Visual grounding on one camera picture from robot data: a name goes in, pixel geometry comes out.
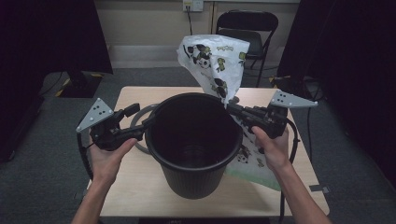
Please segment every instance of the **cartoon print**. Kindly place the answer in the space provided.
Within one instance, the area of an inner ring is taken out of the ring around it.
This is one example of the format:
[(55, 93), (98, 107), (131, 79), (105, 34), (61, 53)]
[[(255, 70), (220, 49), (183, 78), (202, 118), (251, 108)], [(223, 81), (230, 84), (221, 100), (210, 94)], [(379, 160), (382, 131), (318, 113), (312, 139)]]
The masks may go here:
[(262, 164), (262, 159), (260, 159), (260, 158), (257, 158), (257, 162), (258, 162), (258, 166), (260, 167), (260, 168), (262, 168), (262, 167), (264, 167), (265, 165), (264, 164)]
[(244, 145), (241, 145), (241, 149), (238, 152), (236, 158), (239, 162), (248, 163), (248, 157), (251, 155), (250, 151)]
[(217, 92), (219, 96), (225, 98), (227, 96), (227, 82), (221, 80), (220, 78), (214, 78), (217, 86), (212, 85), (212, 90)]
[(219, 67), (216, 68), (216, 70), (217, 70), (218, 72), (224, 71), (224, 69), (225, 69), (224, 63), (225, 63), (225, 60), (224, 60), (224, 59), (218, 58)]
[(247, 57), (247, 54), (245, 52), (239, 53), (239, 59), (241, 60), (241, 61), (239, 61), (239, 63), (241, 64), (241, 66), (244, 66), (246, 57)]
[(187, 54), (187, 57), (192, 58), (192, 61), (195, 64), (198, 64), (200, 67), (207, 69), (210, 67), (210, 47), (206, 47), (205, 45), (195, 45), (192, 47), (187, 47), (184, 49), (184, 52)]

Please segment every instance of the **hand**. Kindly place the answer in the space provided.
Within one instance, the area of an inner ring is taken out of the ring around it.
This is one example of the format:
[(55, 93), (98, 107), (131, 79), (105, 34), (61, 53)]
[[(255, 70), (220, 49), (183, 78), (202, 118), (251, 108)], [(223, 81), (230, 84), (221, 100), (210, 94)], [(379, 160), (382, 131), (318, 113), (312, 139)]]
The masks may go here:
[(122, 158), (136, 142), (136, 139), (131, 138), (114, 151), (102, 150), (97, 145), (92, 145), (90, 147), (93, 171), (92, 183), (101, 183), (110, 188), (116, 181)]
[(272, 171), (289, 164), (289, 130), (286, 128), (282, 136), (271, 139), (265, 131), (255, 126), (251, 131), (256, 134), (256, 145), (264, 149), (265, 159)]

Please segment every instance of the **printed plastic bag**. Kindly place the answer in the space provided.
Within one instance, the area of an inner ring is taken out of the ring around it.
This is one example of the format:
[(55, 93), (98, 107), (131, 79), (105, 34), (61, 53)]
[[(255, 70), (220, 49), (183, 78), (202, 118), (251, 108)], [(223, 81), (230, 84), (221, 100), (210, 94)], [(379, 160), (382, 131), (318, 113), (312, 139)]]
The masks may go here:
[(241, 86), (248, 47), (246, 41), (223, 35), (189, 35), (183, 38), (177, 58), (205, 93), (228, 104)]
[[(222, 35), (190, 35), (183, 38), (178, 61), (186, 67), (204, 92), (221, 98), (225, 106), (241, 86), (249, 43)], [(268, 188), (280, 190), (263, 152), (255, 146), (255, 135), (243, 128), (244, 139), (238, 155), (227, 165), (225, 174), (237, 176)]]

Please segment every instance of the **metal bracket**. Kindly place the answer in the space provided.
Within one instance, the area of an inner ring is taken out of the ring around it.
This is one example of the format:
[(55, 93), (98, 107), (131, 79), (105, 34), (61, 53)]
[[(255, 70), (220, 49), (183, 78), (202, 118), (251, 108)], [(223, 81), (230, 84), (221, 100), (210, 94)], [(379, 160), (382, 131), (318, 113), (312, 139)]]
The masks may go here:
[(91, 107), (90, 111), (88, 111), (85, 118), (76, 128), (76, 132), (81, 133), (100, 121), (108, 119), (113, 114), (114, 111), (102, 99), (98, 98)]
[(289, 94), (282, 90), (277, 90), (270, 102), (270, 105), (278, 105), (286, 108), (316, 107), (318, 102), (305, 100), (304, 98)]

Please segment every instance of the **cable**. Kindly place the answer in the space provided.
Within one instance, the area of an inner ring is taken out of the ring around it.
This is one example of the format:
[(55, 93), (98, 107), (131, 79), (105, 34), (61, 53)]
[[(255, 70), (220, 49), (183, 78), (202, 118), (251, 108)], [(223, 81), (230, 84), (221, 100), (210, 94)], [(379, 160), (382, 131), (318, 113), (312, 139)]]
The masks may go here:
[[(318, 100), (316, 100), (318, 93), (319, 93), (319, 89), (320, 89), (320, 86), (318, 85), (317, 92), (314, 95), (313, 101), (319, 101), (319, 100), (323, 99), (324, 95), (322, 95)], [(312, 158), (313, 150), (312, 150), (312, 139), (311, 139), (311, 127), (310, 127), (310, 123), (309, 123), (309, 117), (311, 115), (311, 108), (312, 107), (308, 108), (308, 112), (306, 115), (306, 131), (308, 132), (309, 161), (312, 163), (313, 162), (313, 158)]]
[[(81, 123), (81, 121), (85, 118), (86, 115), (87, 115), (87, 113), (84, 114), (84, 116), (82, 116), (82, 118), (79, 120), (78, 124)], [(87, 152), (88, 152), (88, 148), (91, 147), (94, 143), (90, 144), (87, 147), (84, 147), (82, 145), (81, 133), (77, 133), (77, 143), (78, 143), (79, 155), (81, 157), (82, 163), (84, 164), (85, 171), (87, 172), (87, 175), (90, 177), (90, 180), (93, 180), (93, 171), (90, 166), (90, 161), (88, 160)]]
[[(155, 105), (148, 105), (145, 108), (141, 109), (139, 112), (137, 112), (136, 115), (134, 115), (134, 118), (131, 121), (131, 128), (136, 126), (136, 123), (148, 112), (152, 111), (158, 104)], [(146, 154), (151, 154), (149, 152), (149, 149), (146, 147), (143, 147), (142, 145), (140, 145), (138, 142), (136, 144), (134, 144), (137, 149), (139, 149), (140, 151), (146, 153)]]
[(43, 96), (45, 93), (49, 92), (50, 90), (52, 90), (52, 88), (59, 82), (59, 80), (61, 80), (62, 75), (64, 74), (64, 72), (61, 72), (61, 74), (59, 75), (58, 79), (55, 81), (55, 83), (52, 84), (51, 87), (49, 87), (46, 91), (44, 91), (43, 93), (39, 93), (39, 96)]
[(191, 17), (190, 17), (190, 7), (186, 7), (187, 10), (187, 15), (189, 16), (189, 22), (190, 22), (190, 35), (192, 35), (192, 26), (191, 26)]
[[(297, 152), (297, 146), (298, 146), (298, 143), (300, 142), (300, 139), (298, 139), (297, 127), (295, 126), (295, 124), (289, 119), (287, 120), (287, 123), (289, 124), (289, 126), (291, 127), (291, 129), (293, 130), (293, 133), (294, 133), (293, 146), (291, 147), (291, 153), (290, 153), (290, 157), (289, 157), (290, 163), (293, 164), (294, 158), (295, 158), (296, 152)], [(281, 190), (280, 191), (280, 214), (279, 214), (279, 220), (278, 220), (279, 224), (281, 224), (283, 222), (284, 216), (285, 216), (285, 194)]]

